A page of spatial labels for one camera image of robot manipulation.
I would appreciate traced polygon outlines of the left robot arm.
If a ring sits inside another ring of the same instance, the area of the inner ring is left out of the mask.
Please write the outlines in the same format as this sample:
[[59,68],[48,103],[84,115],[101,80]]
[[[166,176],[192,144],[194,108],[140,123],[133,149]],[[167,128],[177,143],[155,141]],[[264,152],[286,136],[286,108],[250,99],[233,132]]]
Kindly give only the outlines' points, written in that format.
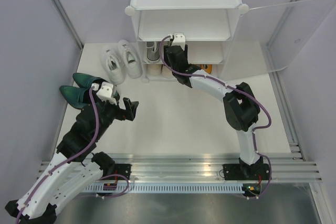
[[117,165],[108,154],[99,152],[78,175],[65,180],[92,153],[114,120],[135,119],[139,102],[123,98],[123,103],[124,109],[102,101],[79,107],[75,123],[42,175],[24,196],[6,204],[6,211],[16,223],[54,223],[65,205],[96,180],[113,179],[111,187],[116,189],[118,180],[129,179],[128,165]]

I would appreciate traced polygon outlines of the grey canvas sneaker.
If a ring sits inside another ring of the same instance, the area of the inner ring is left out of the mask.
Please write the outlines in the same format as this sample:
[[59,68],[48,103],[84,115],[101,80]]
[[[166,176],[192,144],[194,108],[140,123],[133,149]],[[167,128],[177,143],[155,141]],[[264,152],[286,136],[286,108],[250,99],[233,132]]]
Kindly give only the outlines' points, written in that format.
[[157,41],[146,41],[146,58],[151,63],[156,63],[159,61],[159,44]]

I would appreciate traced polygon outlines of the orange canvas sneaker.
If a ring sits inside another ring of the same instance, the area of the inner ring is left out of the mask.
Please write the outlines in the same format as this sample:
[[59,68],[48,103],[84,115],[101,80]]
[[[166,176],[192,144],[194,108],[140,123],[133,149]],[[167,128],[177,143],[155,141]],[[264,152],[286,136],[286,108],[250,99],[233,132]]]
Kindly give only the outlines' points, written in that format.
[[213,70],[213,65],[202,64],[201,69],[203,69],[206,73],[211,74]]

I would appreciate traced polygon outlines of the beige lace sneaker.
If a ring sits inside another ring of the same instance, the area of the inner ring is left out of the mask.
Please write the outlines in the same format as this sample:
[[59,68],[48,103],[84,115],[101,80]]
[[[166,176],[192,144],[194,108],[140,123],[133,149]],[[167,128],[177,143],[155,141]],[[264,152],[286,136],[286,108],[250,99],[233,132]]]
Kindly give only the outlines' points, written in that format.
[[149,64],[147,66],[147,74],[151,76],[159,76],[162,73],[161,64]]
[[165,65],[162,66],[162,77],[166,79],[173,78],[171,70],[169,70],[168,67],[166,67]]

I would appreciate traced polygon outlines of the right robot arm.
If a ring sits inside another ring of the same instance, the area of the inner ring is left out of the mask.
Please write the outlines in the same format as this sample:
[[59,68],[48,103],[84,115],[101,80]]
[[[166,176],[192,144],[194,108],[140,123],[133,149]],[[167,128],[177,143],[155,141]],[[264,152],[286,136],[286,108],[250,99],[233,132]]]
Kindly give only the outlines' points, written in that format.
[[240,149],[237,164],[224,164],[225,180],[270,180],[271,164],[257,150],[255,130],[260,111],[264,108],[250,86],[242,82],[231,86],[190,64],[181,46],[160,44],[160,58],[180,84],[208,93],[223,103],[225,118],[236,130]]

